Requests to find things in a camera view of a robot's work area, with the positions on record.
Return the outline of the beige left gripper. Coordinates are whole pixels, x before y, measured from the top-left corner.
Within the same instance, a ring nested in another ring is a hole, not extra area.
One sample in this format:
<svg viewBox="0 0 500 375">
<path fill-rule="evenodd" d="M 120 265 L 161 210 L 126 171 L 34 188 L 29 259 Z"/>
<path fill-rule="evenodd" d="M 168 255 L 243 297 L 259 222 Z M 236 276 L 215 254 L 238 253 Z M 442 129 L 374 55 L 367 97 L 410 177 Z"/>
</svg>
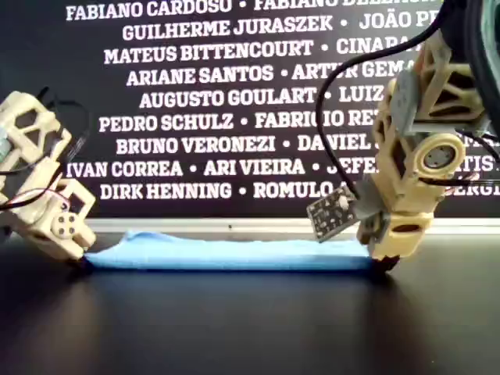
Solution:
<svg viewBox="0 0 500 375">
<path fill-rule="evenodd" d="M 84 219 L 95 196 L 78 180 L 61 177 L 59 167 L 52 159 L 37 164 L 7 200 L 13 208 L 4 211 L 4 219 L 51 259 L 87 269 L 85 252 L 95 243 L 96 234 Z"/>
</svg>

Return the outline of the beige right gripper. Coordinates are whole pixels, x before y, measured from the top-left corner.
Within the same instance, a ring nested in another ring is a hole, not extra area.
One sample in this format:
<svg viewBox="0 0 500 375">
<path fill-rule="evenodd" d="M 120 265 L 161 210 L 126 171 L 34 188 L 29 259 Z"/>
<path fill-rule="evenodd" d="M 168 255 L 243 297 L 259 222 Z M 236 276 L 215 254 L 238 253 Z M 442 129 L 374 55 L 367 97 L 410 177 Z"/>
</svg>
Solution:
<svg viewBox="0 0 500 375">
<path fill-rule="evenodd" d="M 417 178 L 401 182 L 386 173 L 372 174 L 371 180 L 381 204 L 374 214 L 380 225 L 370 238 L 369 254 L 373 268 L 386 273 L 418 248 L 445 196 L 445 187 L 425 184 Z"/>
</svg>

